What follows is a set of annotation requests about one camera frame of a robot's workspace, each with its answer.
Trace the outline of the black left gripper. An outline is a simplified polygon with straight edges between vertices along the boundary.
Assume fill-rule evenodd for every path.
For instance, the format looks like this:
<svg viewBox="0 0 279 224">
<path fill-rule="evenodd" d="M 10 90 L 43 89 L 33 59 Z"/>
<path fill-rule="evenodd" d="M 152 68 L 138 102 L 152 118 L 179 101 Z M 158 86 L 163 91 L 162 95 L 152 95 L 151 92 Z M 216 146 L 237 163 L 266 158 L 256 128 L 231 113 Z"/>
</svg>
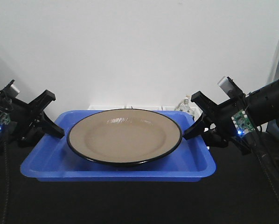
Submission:
<svg viewBox="0 0 279 224">
<path fill-rule="evenodd" d="M 0 90 L 0 114 L 9 113 L 11 119 L 10 123 L 0 130 L 0 155 L 3 154 L 4 147 L 13 141 L 17 141 L 20 147 L 35 146 L 41 139 L 40 128 L 46 134 L 61 139 L 65 135 L 64 130 L 44 112 L 55 100 L 55 94 L 49 90 L 45 90 L 29 103 Z"/>
</svg>

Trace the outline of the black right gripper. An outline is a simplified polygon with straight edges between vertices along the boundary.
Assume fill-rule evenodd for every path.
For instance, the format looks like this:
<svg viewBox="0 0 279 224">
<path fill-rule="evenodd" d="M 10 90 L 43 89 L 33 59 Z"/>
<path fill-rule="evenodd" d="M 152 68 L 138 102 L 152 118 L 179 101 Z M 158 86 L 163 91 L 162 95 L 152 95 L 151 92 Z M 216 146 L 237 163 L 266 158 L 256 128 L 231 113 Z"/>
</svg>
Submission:
<svg viewBox="0 0 279 224">
<path fill-rule="evenodd" d="M 239 137 L 237 130 L 231 120 L 231 117 L 240 110 L 247 113 L 247 103 L 245 96 L 230 98 L 227 101 L 216 104 L 201 91 L 191 96 L 191 102 L 195 103 L 201 110 L 202 115 L 194 122 L 192 126 L 183 132 L 183 138 L 189 140 L 204 133 L 205 128 L 209 129 L 212 124 L 215 128 L 207 131 L 203 136 L 213 146 L 225 147 L 229 142 L 236 145 L 243 155 L 251 153 L 250 144 L 254 142 L 249 139 L 250 132 L 243 137 Z"/>
</svg>

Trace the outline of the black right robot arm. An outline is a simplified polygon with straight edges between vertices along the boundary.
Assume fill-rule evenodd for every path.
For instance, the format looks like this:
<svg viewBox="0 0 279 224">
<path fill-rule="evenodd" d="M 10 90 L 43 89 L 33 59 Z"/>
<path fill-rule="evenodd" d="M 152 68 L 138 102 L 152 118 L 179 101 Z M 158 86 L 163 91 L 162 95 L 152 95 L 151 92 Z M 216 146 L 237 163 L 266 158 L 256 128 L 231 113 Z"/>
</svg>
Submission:
<svg viewBox="0 0 279 224">
<path fill-rule="evenodd" d="M 218 86 L 228 100 L 216 104 L 201 91 L 191 97 L 202 114 L 187 130 L 186 140 L 198 135 L 209 147 L 227 147 L 233 142 L 243 155 L 252 152 L 247 136 L 266 122 L 279 118 L 279 79 L 245 95 L 230 77 L 223 77 Z"/>
</svg>

